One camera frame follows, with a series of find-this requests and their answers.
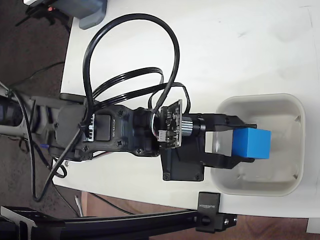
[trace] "black metal bracket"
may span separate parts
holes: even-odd
[[[201,120],[203,129],[199,127],[196,134],[182,137],[181,147],[161,149],[162,179],[165,181],[204,180],[205,167],[233,169],[241,162],[252,163],[254,158],[226,156],[205,152],[206,132],[223,132],[240,128],[257,128],[256,124],[246,124],[237,116],[225,114],[184,114],[184,117]]]
[[[182,210],[120,217],[57,219],[27,207],[2,206],[0,239],[132,240],[195,228],[215,233],[237,224],[237,215],[219,212],[220,193],[200,192],[197,210]]]
[[[237,224],[237,215],[220,213],[219,204],[220,193],[199,192],[196,231],[213,234]]]
[[[66,226],[63,220],[28,207],[1,206],[0,213],[17,226],[19,240],[59,240]]]

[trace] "circuit board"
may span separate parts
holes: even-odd
[[[182,140],[182,100],[161,108],[159,116],[160,130],[158,141],[162,149],[174,149],[181,146]]]

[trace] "metal bracket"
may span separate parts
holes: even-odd
[[[237,224],[237,215],[220,213],[219,204],[220,193],[199,192],[196,231],[213,234]]]
[[[32,210],[28,207],[1,206],[1,215],[18,226],[18,239],[59,240],[63,220]]]

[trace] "coiled black cable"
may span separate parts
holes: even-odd
[[[155,92],[158,92],[160,90],[165,89],[167,87],[167,85],[168,85],[168,83],[154,85],[154,86],[146,87],[146,88],[143,88],[143,89],[140,89],[140,90],[130,91],[130,92],[127,92],[127,93],[124,93],[124,94],[109,98],[107,100],[104,100],[104,101],[96,103],[94,105],[94,110],[98,111],[99,109],[103,109],[103,108],[106,108],[106,107],[108,107],[110,105],[118,104],[118,103],[121,103],[121,102],[126,101],[126,100],[134,99],[134,98],[137,98],[137,97],[140,97],[140,96],[144,96],[144,95],[147,95],[147,94],[153,94]],[[190,102],[190,97],[189,97],[189,94],[188,94],[188,91],[187,91],[186,87],[180,82],[174,82],[172,84],[172,87],[181,87],[181,88],[183,88],[185,96],[187,98],[187,106],[186,106],[186,109],[185,109],[185,113],[188,113],[190,111],[190,108],[191,108],[191,102]]]
[[[121,83],[123,81],[141,76],[141,75],[145,75],[145,74],[152,74],[152,73],[158,73],[161,75],[161,79],[160,79],[160,83],[159,84],[163,84],[164,83],[164,73],[162,72],[162,70],[158,67],[144,67],[144,68],[140,68],[137,70],[133,70],[133,71],[129,71],[126,73],[123,73],[121,75],[115,76],[111,79],[109,79],[108,81],[105,81],[103,84],[101,84],[100,86],[98,86],[94,91],[93,91],[93,98],[95,99],[96,97],[98,97],[100,94],[102,94],[105,90],[109,89],[110,87]]]
[[[109,32],[111,29],[114,27],[118,26],[119,24],[132,21],[132,20],[147,20],[151,21],[153,23],[158,24],[161,26],[170,36],[172,43],[173,43],[173,49],[174,49],[174,62],[173,62],[173,69],[171,76],[168,80],[167,85],[164,88],[163,93],[159,97],[156,106],[152,110],[153,113],[157,113],[161,105],[164,103],[170,88],[172,87],[175,78],[178,73],[178,67],[179,67],[179,62],[180,62],[180,48],[179,48],[179,43],[178,39],[173,32],[173,30],[169,27],[168,24],[166,24],[164,21],[161,19],[145,14],[145,13],[132,13],[132,14],[127,14],[120,16],[111,22],[107,23],[105,26],[103,26],[93,37],[91,42],[89,43],[85,54],[84,54],[84,60],[83,60],[83,69],[82,69],[82,75],[83,75],[83,85],[84,85],[84,91],[85,91],[85,96],[86,96],[86,111],[85,115],[83,118],[83,121],[80,123],[80,127],[85,128],[90,124],[90,119],[92,114],[94,113],[94,97],[92,93],[92,87],[91,87],[91,80],[90,80],[90,63],[91,63],[91,57],[94,52],[94,49],[96,48],[97,44],[99,41],[102,39],[102,37]]]

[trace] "dark floor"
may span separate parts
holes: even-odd
[[[15,27],[15,23],[25,17],[26,8],[23,0],[0,0],[0,80],[7,85],[29,77],[43,67],[64,61],[66,56],[69,34],[60,22],[49,26],[46,19],[30,19]],[[18,89],[30,95],[57,97],[62,73],[63,66],[57,66]],[[74,217],[52,187],[42,202],[33,201],[30,159],[19,150],[16,141],[0,136],[0,153],[0,206],[24,206],[54,217]],[[38,193],[48,173],[36,156]],[[58,189],[76,208],[74,195],[80,193],[62,187]]]

